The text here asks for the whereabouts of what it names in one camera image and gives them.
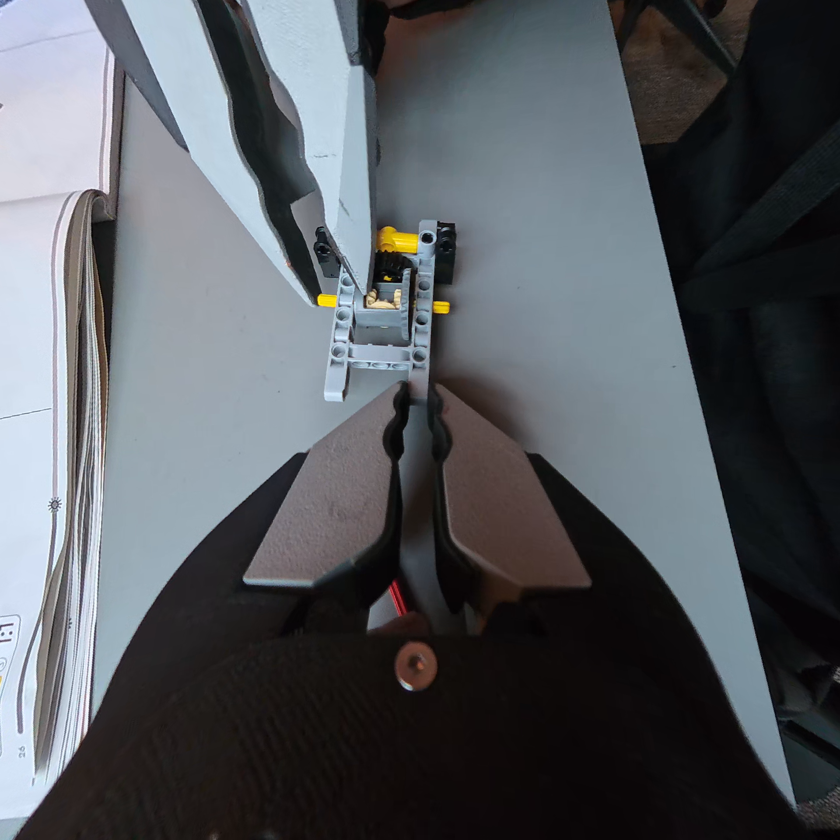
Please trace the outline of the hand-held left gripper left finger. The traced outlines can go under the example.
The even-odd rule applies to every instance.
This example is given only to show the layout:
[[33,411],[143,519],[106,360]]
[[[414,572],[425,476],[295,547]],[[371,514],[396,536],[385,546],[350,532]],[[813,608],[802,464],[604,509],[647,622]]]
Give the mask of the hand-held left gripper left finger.
[[244,583],[338,601],[376,601],[390,587],[409,408],[408,384],[398,382],[311,446]]

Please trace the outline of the black office chair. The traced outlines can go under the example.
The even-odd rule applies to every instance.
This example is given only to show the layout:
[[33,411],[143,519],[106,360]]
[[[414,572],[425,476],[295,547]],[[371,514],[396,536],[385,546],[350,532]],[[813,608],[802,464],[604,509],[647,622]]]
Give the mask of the black office chair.
[[710,26],[704,10],[693,1],[625,1],[623,16],[616,32],[616,44],[623,53],[638,19],[649,7],[665,17],[689,42],[723,73],[732,77],[737,61]]

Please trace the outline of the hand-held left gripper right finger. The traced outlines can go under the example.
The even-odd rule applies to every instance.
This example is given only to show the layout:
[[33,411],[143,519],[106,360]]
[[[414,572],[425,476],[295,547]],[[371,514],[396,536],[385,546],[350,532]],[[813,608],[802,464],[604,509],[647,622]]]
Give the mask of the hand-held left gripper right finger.
[[531,595],[585,591],[592,578],[524,449],[433,385],[437,582],[452,613],[492,613]]

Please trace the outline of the lego instruction booklet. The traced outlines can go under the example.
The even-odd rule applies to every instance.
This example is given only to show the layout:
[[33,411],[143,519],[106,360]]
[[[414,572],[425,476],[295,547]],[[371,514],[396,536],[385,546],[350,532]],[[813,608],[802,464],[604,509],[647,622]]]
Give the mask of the lego instruction booklet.
[[26,816],[91,719],[108,361],[92,227],[123,75],[85,2],[2,2],[1,787]]

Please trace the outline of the grey lego differential housing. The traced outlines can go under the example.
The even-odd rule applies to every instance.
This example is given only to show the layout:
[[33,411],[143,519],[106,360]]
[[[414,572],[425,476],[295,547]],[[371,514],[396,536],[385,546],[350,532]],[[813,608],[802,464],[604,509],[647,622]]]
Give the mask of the grey lego differential housing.
[[[407,257],[383,255],[381,264],[374,268],[371,288],[353,300],[355,324],[364,329],[391,329],[398,331],[400,338],[410,343],[413,337],[413,320],[416,304],[417,267]],[[403,288],[402,308],[399,311],[365,310],[364,296],[378,284],[391,282]]]

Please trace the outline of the grey lego frame assembly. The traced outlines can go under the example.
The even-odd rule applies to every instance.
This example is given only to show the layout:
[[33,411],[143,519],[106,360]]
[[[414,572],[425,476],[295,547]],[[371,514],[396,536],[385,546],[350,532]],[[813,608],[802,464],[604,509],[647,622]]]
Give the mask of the grey lego frame assembly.
[[373,271],[384,261],[383,255],[407,257],[417,268],[416,304],[413,337],[410,343],[391,329],[364,329],[355,324],[354,299],[362,291],[340,266],[328,244],[325,228],[319,227],[313,250],[325,277],[336,279],[334,295],[339,305],[332,309],[329,361],[324,384],[328,402],[342,402],[347,396],[353,370],[396,371],[404,375],[414,403],[427,398],[432,357],[436,285],[449,286],[454,281],[457,228],[454,223],[423,220],[416,234],[382,227],[376,234]]

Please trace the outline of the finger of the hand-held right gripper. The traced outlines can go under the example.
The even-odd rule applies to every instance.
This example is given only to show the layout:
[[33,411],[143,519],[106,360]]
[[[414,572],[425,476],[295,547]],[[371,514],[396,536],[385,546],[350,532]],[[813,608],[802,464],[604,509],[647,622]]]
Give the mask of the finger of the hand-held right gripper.
[[249,22],[297,111],[302,151],[324,222],[361,292],[375,252],[375,81],[363,63],[363,4],[252,1]]
[[321,291],[292,212],[297,135],[227,2],[124,2],[193,162],[309,306]]

